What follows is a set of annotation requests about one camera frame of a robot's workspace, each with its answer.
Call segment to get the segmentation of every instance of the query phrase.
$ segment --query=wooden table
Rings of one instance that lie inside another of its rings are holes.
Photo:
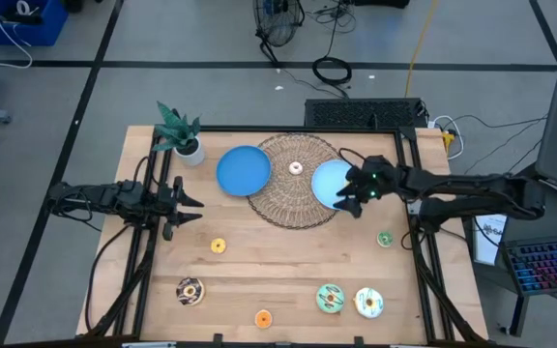
[[[147,156],[152,131],[152,127],[129,128],[116,180],[132,177],[139,160]],[[439,130],[417,130],[417,134],[423,168],[448,173]],[[223,334],[224,341],[352,343],[360,335],[365,343],[426,343],[413,254],[399,243],[408,226],[404,205],[396,195],[370,201],[359,219],[341,212],[319,227],[294,231],[271,225],[249,207],[246,198],[220,190],[215,179],[220,157],[234,146],[257,145],[271,135],[202,132],[206,159],[201,165],[185,167],[172,157],[167,182],[182,176],[187,194],[205,208],[200,210],[203,219],[175,229],[171,242],[158,241],[141,338],[211,341],[214,334]],[[335,148],[349,147],[364,156],[381,154],[390,162],[397,161],[393,137],[387,134],[317,135]],[[118,217],[107,217],[99,247],[121,226]],[[463,234],[457,219],[444,227]],[[375,243],[382,230],[392,231],[395,237],[389,248]],[[227,241],[224,254],[210,250],[215,238]],[[487,337],[467,245],[442,233],[436,238],[449,297],[474,330]],[[130,244],[128,233],[103,254],[94,281],[93,324],[121,289]],[[207,294],[196,306],[183,306],[176,300],[176,286],[186,276],[198,277],[206,285]],[[323,313],[315,302],[318,287],[329,282],[339,285],[349,300],[340,314]],[[384,297],[384,311],[376,319],[359,315],[351,302],[362,287],[372,287]],[[442,337],[437,302],[429,297],[437,336]],[[135,298],[129,302],[125,332],[132,326]],[[255,313],[263,308],[274,317],[268,330],[257,329],[253,323]],[[85,332],[83,320],[78,331]]]

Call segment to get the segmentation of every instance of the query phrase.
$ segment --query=small orange donut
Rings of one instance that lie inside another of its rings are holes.
[[[255,314],[255,325],[259,329],[268,329],[272,325],[272,314],[266,309],[261,309]]]

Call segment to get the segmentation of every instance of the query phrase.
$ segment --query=green leaves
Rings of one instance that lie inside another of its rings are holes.
[[[189,121],[186,115],[180,118],[177,111],[170,110],[168,106],[157,101],[159,111],[164,119],[164,125],[156,125],[156,131],[160,134],[166,142],[156,145],[153,151],[164,151],[172,148],[186,149],[189,147],[194,138],[201,131],[201,124],[199,118],[192,121],[189,126]]]

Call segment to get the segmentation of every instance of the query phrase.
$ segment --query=gray floor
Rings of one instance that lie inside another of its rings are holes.
[[[56,46],[32,47],[30,52],[42,61],[94,60],[114,3],[88,1],[83,13],[70,16]],[[327,3],[303,1],[307,11]],[[557,1],[539,4],[557,41]],[[413,0],[405,10],[357,8],[357,29],[336,37],[333,55],[351,62],[408,63],[429,5],[429,0]],[[126,0],[105,61],[263,62],[253,34],[250,0]],[[326,52],[329,39],[330,32],[308,18],[276,54],[284,61],[310,62]],[[22,56],[0,47],[0,59]],[[556,64],[528,0],[441,1],[418,62]],[[0,125],[0,313],[89,71],[0,68],[0,108],[14,115],[11,124]],[[316,81],[308,69],[290,71]],[[406,76],[404,70],[355,70],[348,91],[352,98],[402,97]],[[473,114],[502,124],[543,116],[556,78],[557,72],[415,71],[411,96],[425,100],[434,116]],[[64,180],[110,182],[126,127],[160,121],[156,100],[200,115],[206,125],[301,125],[305,100],[311,98],[329,96],[272,69],[102,68]],[[521,129],[489,130],[470,119],[459,121],[459,126],[466,148],[451,162],[456,173]],[[471,173],[509,170],[540,139],[542,126],[527,130]],[[8,343],[74,335],[98,238],[81,224],[48,221]],[[496,328],[509,324],[514,295],[483,281],[479,289],[493,339],[557,346],[557,301],[533,299],[523,337],[513,338]]]

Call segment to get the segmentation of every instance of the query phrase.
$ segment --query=toy donut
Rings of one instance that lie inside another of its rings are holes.
[[[186,277],[180,281],[178,287],[175,289],[178,296],[178,301],[182,305],[196,305],[205,295],[205,287],[201,280],[197,278]]]
[[[358,312],[368,319],[373,319],[382,314],[384,299],[377,291],[371,288],[362,288],[356,293],[354,304]]]
[[[227,242],[223,238],[216,238],[210,244],[210,249],[213,253],[224,253],[227,248]]]
[[[293,175],[298,175],[303,172],[304,168],[299,162],[291,162],[289,164],[289,172]]]
[[[326,313],[337,313],[343,309],[345,294],[334,284],[322,285],[317,290],[317,305]]]
[[[259,329],[268,329],[272,325],[272,314],[266,309],[261,309],[255,314],[255,325]]]
[[[393,244],[393,235],[390,232],[384,231],[377,235],[377,244],[381,247],[389,247]]]

